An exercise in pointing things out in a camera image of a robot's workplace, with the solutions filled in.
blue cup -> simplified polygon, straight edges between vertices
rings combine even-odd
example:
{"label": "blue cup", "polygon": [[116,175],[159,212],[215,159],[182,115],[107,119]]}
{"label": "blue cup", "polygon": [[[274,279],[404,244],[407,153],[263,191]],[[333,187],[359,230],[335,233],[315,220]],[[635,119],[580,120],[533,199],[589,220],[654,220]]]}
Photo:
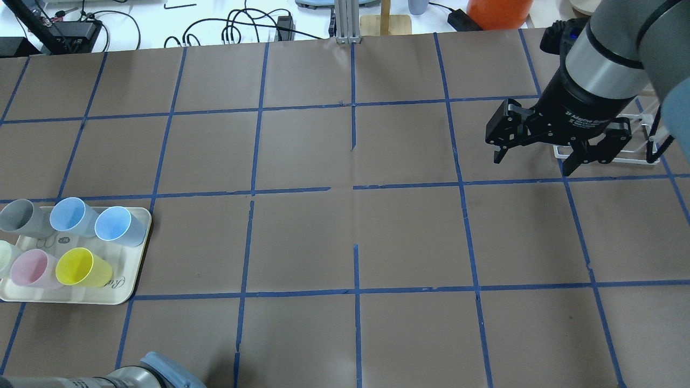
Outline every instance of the blue cup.
{"label": "blue cup", "polygon": [[56,231],[95,237],[98,213],[79,198],[65,198],[50,212],[50,225]]}
{"label": "blue cup", "polygon": [[146,228],[127,208],[107,208],[96,220],[96,236],[103,241],[138,246],[146,239]]}

orange container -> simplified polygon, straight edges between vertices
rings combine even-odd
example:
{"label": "orange container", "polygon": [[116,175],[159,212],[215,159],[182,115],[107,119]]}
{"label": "orange container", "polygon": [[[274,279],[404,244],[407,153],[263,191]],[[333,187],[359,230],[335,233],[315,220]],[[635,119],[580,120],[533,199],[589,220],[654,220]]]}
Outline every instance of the orange container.
{"label": "orange container", "polygon": [[470,0],[467,15],[485,30],[519,28],[533,0]]}

blue gripper cap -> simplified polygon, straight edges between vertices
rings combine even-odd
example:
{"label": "blue gripper cap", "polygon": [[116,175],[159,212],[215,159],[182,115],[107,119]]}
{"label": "blue gripper cap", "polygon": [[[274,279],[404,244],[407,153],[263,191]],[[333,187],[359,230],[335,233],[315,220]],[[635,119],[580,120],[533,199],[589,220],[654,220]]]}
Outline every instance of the blue gripper cap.
{"label": "blue gripper cap", "polygon": [[150,351],[141,361],[155,369],[175,388],[206,388],[198,378],[184,369],[182,365],[160,353]]}

metal bracket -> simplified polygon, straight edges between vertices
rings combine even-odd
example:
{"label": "metal bracket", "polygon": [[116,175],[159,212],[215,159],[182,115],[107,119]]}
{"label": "metal bracket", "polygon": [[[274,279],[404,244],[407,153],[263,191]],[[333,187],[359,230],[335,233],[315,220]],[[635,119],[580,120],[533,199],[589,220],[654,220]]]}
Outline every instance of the metal bracket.
{"label": "metal bracket", "polygon": [[359,43],[359,0],[335,0],[335,20],[338,43]]}

tray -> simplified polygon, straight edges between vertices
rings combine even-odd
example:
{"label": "tray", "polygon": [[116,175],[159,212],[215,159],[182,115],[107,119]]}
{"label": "tray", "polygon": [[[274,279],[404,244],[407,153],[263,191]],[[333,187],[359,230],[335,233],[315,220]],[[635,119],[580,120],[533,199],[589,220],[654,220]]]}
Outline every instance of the tray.
{"label": "tray", "polygon": [[[53,206],[42,206],[43,210],[51,212]],[[92,207],[96,213],[102,213],[107,207]],[[55,232],[46,239],[37,240],[27,236],[19,236],[17,246],[28,251],[42,249],[60,258],[72,248],[83,247],[90,249],[112,265],[112,279],[101,288],[64,286],[57,290],[20,287],[9,279],[0,280],[0,299],[7,302],[51,302],[51,303],[83,303],[83,304],[120,304],[126,301],[134,292],[139,267],[144,259],[144,249],[151,230],[151,213],[144,208],[127,208],[146,228],[146,239],[139,246],[123,246],[114,242],[105,242],[98,237],[81,237],[65,232]]]}

